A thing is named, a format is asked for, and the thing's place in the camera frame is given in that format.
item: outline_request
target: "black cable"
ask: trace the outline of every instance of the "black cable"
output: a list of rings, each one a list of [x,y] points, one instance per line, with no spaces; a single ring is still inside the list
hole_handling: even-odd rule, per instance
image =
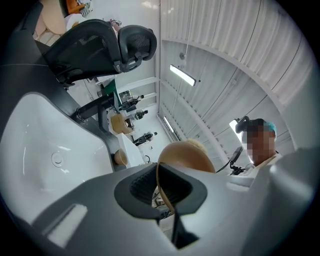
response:
[[[229,163],[230,163],[230,160],[229,160],[229,162],[227,162],[227,163],[225,164],[225,166],[224,166],[224,167],[222,167],[220,170],[216,171],[215,173],[217,174],[218,172],[222,171],[224,168],[226,168],[226,167],[227,167],[227,165],[228,165]]]
[[[92,96],[91,92],[89,91],[89,89],[88,89],[88,87],[87,87],[87,84],[86,84],[86,81],[85,81],[84,79],[83,79],[83,82],[84,82],[84,85],[85,85],[86,89],[88,90],[88,92],[89,92],[90,95],[91,95],[90,100],[91,100],[91,101],[94,101],[95,99],[94,99],[94,97]]]

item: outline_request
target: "white washbasin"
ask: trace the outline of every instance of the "white washbasin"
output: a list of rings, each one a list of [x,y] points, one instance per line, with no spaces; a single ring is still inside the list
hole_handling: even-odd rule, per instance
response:
[[[24,96],[0,142],[0,192],[29,224],[81,183],[113,172],[105,143],[39,94]]]

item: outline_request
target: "chair headrest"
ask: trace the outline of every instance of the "chair headrest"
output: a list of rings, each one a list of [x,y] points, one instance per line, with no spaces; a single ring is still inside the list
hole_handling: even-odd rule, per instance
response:
[[[118,32],[118,44],[121,52],[122,63],[135,59],[135,54],[140,53],[144,61],[150,60],[157,49],[157,38],[151,29],[139,25],[128,25]]]

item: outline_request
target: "beige container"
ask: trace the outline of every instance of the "beige container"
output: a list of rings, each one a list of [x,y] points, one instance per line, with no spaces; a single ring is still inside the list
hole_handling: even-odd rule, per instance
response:
[[[173,213],[175,212],[175,209],[168,200],[165,192],[161,189],[161,184],[159,183],[160,163],[179,165],[213,174],[216,173],[215,168],[208,156],[197,146],[186,141],[174,142],[166,146],[158,159],[158,165],[156,168],[156,183],[164,203]]]
[[[117,152],[115,152],[114,161],[118,165],[125,165],[126,166],[128,164],[127,155],[121,148]]]

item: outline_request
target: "mesh chair back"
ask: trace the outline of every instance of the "mesh chair back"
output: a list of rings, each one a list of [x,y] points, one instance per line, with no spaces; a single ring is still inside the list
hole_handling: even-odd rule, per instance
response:
[[[86,20],[67,31],[44,54],[60,82],[114,75],[121,72],[121,54],[109,22]]]
[[[128,25],[119,30],[118,44],[122,57],[121,69],[128,72],[137,68],[142,60],[148,61],[155,55],[157,38],[151,29]]]

